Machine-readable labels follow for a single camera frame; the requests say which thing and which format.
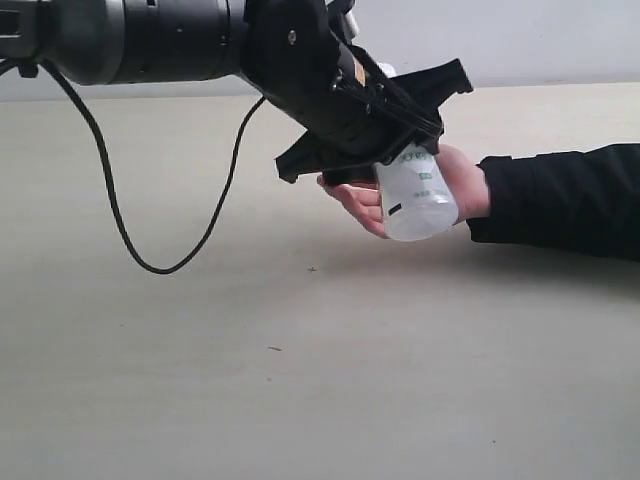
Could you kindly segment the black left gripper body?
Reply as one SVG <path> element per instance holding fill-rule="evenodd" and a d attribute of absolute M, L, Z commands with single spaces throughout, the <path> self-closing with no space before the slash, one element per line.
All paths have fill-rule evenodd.
<path fill-rule="evenodd" d="M 374 165 L 390 164 L 417 143 L 435 154 L 444 133 L 439 107 L 473 91 L 460 60 L 384 79 L 379 69 L 364 86 L 340 73 L 319 100 L 287 114 L 306 132 L 276 158 L 281 180 L 321 173 L 330 185 L 373 183 Z"/>

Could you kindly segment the black sleeved forearm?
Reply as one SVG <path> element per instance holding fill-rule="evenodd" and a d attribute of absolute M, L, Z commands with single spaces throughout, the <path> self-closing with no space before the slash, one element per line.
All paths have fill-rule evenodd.
<path fill-rule="evenodd" d="M 638 144 L 493 156 L 478 167 L 489 209 L 467 222 L 474 242 L 638 261 Z"/>

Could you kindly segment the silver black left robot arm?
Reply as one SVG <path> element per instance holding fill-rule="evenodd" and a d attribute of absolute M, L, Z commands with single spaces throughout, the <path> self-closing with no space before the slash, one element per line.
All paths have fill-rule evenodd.
<path fill-rule="evenodd" d="M 437 153 L 440 107 L 472 91 L 459 60 L 387 76 L 362 47 L 350 1 L 5 1 L 1 57 L 83 85 L 235 76 L 304 128 L 282 180 L 365 182 L 410 144 Z"/>

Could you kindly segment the person's open bare hand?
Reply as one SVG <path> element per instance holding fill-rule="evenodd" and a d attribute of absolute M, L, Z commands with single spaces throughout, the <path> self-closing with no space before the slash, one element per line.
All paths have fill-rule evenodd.
<path fill-rule="evenodd" d="M 445 144 L 440 145 L 436 163 L 458 205 L 455 224 L 487 217 L 490 212 L 490 192 L 484 171 L 461 150 Z M 332 187 L 326 184 L 323 175 L 319 175 L 316 181 L 367 232 L 388 239 L 383 226 L 381 194 L 377 184 L 356 182 Z"/>

